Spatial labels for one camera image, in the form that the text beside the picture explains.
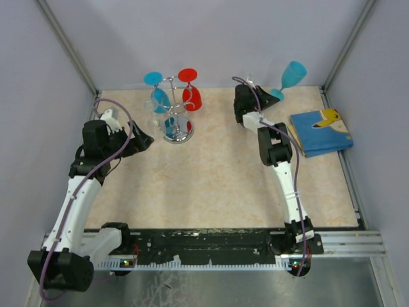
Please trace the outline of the red wine glass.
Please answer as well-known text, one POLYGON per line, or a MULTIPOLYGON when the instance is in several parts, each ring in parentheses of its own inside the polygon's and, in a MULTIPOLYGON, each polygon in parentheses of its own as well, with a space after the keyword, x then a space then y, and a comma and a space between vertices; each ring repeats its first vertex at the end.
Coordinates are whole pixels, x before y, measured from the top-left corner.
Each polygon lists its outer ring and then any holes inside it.
POLYGON ((182 102, 188 112, 198 111, 203 103, 199 90, 192 85, 192 81, 197 79, 197 71, 193 68, 184 68, 178 73, 180 81, 187 83, 182 93, 182 102))

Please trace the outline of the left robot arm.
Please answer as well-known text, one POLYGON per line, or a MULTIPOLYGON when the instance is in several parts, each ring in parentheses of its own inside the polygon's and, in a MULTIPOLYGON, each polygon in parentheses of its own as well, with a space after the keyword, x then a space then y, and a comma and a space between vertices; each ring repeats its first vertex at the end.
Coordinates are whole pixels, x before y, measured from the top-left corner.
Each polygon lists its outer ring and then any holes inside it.
POLYGON ((82 236, 96 197, 110 174, 111 161, 147 150, 154 139, 129 120, 127 132, 110 107, 82 128, 82 145, 70 166, 68 188, 58 218, 39 250, 29 253, 27 264, 41 291, 86 291, 94 271, 111 253, 124 254, 133 246, 130 228, 107 222, 89 242, 82 236))

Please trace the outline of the teal wine glass front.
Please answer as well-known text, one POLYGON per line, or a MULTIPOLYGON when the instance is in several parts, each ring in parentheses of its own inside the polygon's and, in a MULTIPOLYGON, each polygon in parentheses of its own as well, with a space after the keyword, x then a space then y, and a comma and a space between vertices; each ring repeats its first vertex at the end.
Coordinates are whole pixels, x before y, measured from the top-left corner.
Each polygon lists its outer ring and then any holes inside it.
POLYGON ((280 101, 284 100, 283 90, 296 86, 307 75, 305 66, 299 61, 291 61, 281 77, 281 88, 270 90, 271 96, 278 98, 280 101))

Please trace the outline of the blue pikachu cloth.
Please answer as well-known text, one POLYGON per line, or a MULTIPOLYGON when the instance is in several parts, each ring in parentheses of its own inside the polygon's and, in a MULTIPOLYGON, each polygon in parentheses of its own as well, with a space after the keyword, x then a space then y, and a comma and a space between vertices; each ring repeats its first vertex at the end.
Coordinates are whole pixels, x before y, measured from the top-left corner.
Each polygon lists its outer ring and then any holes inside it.
POLYGON ((305 157, 349 149, 353 139, 336 109, 322 109, 289 116, 290 132, 305 157))

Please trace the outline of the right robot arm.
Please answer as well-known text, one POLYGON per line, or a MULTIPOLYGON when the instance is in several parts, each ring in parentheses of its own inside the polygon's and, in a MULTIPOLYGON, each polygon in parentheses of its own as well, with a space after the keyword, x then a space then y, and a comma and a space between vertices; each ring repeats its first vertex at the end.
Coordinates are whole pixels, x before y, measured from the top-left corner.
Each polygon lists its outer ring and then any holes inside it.
POLYGON ((272 123, 263 115, 263 111, 279 100, 249 81, 239 77, 233 80, 238 82, 233 102, 236 122, 257 136, 261 162, 276 175, 284 196, 285 241, 276 252, 301 252, 306 255, 308 241, 314 239, 314 226, 300 200, 298 170, 295 173, 291 171, 293 154, 296 154, 296 167, 300 164, 298 148, 289 136, 285 123, 272 123))

